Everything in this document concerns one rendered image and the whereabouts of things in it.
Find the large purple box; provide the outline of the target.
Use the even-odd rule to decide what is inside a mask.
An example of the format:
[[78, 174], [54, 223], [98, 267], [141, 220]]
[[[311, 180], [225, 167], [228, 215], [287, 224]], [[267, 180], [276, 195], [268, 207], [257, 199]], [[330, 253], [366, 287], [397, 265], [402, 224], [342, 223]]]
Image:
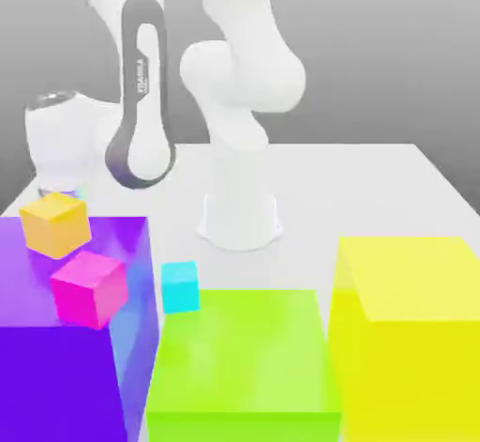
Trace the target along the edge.
[[99, 330], [58, 319], [62, 261], [0, 218], [0, 442], [138, 442], [159, 339], [148, 220], [90, 222], [85, 249], [127, 266], [127, 304]]

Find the small orange cube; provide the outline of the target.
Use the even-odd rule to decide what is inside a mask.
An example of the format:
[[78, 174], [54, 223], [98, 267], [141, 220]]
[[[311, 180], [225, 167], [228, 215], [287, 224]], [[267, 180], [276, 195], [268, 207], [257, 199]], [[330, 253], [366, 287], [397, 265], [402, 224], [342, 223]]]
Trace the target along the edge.
[[59, 260], [88, 243], [90, 221], [85, 201], [52, 192], [19, 209], [28, 249]]

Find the large green box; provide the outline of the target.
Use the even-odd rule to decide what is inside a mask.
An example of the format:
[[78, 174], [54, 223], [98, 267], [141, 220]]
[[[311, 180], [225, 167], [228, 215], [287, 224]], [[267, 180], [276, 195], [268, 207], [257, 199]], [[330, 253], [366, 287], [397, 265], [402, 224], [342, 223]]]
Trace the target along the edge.
[[164, 319], [149, 442], [338, 442], [336, 380], [312, 290], [203, 290]]

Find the small pink cube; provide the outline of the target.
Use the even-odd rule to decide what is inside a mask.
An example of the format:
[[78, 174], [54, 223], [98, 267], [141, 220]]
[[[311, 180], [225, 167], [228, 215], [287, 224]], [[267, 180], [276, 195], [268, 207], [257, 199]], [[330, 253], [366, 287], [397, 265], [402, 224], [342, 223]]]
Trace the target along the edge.
[[128, 301], [126, 264], [116, 258], [80, 251], [50, 277], [58, 317], [101, 329]]

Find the small cyan cube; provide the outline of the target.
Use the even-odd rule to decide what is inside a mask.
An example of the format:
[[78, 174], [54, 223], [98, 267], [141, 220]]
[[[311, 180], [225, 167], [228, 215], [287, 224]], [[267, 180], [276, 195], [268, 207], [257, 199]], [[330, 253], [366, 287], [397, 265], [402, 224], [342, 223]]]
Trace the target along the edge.
[[160, 290], [165, 314], [198, 311], [200, 290], [196, 263], [186, 261], [162, 264]]

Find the large yellow box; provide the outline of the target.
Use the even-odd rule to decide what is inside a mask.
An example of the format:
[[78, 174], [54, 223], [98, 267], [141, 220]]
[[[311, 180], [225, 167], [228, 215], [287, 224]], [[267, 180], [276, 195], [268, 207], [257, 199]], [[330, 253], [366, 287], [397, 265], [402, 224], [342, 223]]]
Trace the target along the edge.
[[342, 237], [328, 343], [342, 442], [480, 442], [480, 258], [463, 239]]

